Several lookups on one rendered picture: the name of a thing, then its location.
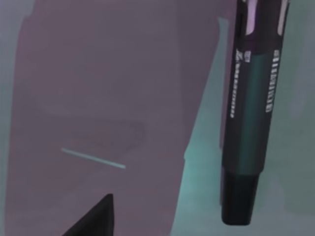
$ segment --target black marker cap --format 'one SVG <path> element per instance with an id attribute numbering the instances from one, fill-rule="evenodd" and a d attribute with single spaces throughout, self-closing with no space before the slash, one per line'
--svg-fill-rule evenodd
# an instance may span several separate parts
<path id="1" fill-rule="evenodd" d="M 222 221 L 227 225 L 249 225 L 259 175 L 244 176 L 224 171 Z"/>

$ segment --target marker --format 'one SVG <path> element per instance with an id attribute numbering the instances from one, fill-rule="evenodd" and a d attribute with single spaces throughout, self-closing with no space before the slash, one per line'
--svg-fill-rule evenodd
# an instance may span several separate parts
<path id="1" fill-rule="evenodd" d="M 263 171 L 289 0 L 237 0 L 222 152 L 222 221 L 249 225 Z"/>

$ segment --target light blue line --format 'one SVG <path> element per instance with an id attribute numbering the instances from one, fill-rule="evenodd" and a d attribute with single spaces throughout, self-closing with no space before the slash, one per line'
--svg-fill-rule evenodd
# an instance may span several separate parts
<path id="1" fill-rule="evenodd" d="M 111 162 L 111 161 L 106 161 L 106 160 L 103 160 L 103 159 L 100 159 L 100 158 L 97 158 L 97 157 L 94 157 L 94 156 L 90 156 L 90 155 L 87 155 L 87 154 L 79 153 L 79 152 L 76 152 L 76 151 L 71 151 L 71 150 L 68 150 L 66 148 L 61 148 L 61 151 L 64 152 L 64 153 L 70 154 L 70 155 L 82 157 L 82 158 L 85 158 L 85 159 L 88 159 L 88 160 L 92 160 L 92 161 L 96 161 L 96 162 L 99 162 L 99 163 L 102 163 L 102 164 L 106 164 L 106 165 L 109 165 L 109 166 L 114 166 L 114 167 L 117 167 L 117 168 L 126 169 L 125 165 L 118 164 L 118 163 Z"/>

